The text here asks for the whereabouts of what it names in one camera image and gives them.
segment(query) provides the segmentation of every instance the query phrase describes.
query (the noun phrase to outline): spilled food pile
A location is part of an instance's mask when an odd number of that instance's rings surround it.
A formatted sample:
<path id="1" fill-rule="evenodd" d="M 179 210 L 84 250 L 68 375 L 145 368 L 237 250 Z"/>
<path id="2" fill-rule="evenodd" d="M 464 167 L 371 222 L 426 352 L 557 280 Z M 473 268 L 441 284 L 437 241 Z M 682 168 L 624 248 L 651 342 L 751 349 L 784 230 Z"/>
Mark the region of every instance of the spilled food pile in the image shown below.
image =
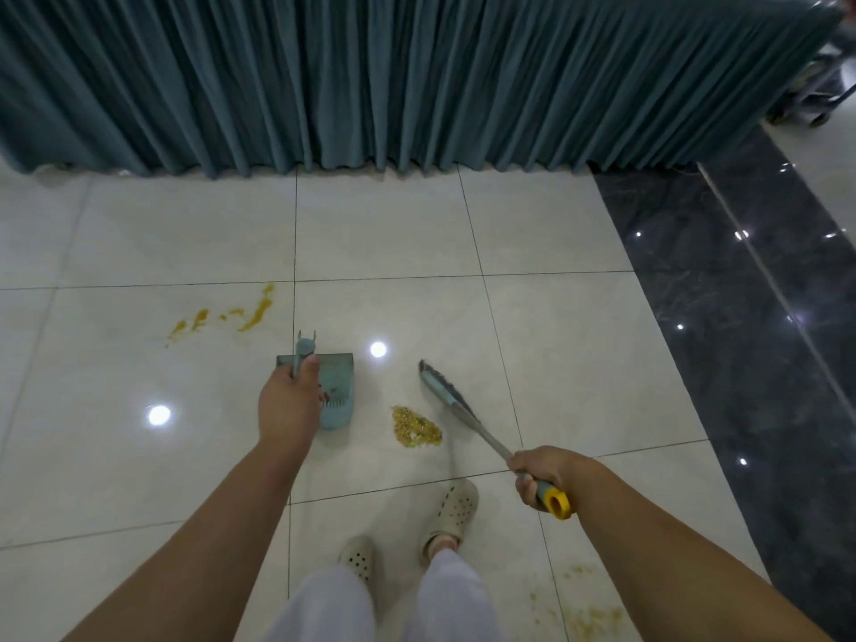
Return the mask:
<path id="1" fill-rule="evenodd" d="M 433 421 L 409 407 L 392 406 L 392 422 L 395 439 L 406 448 L 412 449 L 425 443 L 439 446 L 443 441 L 443 431 Z"/>

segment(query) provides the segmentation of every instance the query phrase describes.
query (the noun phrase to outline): teal curtain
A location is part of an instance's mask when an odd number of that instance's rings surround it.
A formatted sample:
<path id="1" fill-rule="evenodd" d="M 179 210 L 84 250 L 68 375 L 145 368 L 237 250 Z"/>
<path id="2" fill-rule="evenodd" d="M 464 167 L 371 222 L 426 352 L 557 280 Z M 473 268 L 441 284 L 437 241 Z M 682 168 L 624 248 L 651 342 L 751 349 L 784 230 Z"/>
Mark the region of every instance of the teal curtain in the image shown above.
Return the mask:
<path id="1" fill-rule="evenodd" d="M 0 0 L 32 171 L 672 166 L 738 139 L 840 20 L 772 0 Z"/>

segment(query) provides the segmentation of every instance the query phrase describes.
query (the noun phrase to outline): person's left hand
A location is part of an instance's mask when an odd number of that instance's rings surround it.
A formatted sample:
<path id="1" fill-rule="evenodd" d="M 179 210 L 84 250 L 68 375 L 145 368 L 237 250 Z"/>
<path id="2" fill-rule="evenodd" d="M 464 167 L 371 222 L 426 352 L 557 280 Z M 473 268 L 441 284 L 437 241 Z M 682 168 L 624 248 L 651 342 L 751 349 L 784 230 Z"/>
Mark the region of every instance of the person's left hand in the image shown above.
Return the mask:
<path id="1" fill-rule="evenodd" d="M 321 423 L 318 356 L 307 356 L 298 380 L 291 366 L 277 367 L 259 395 L 259 435 L 263 442 L 305 445 L 308 449 Z"/>

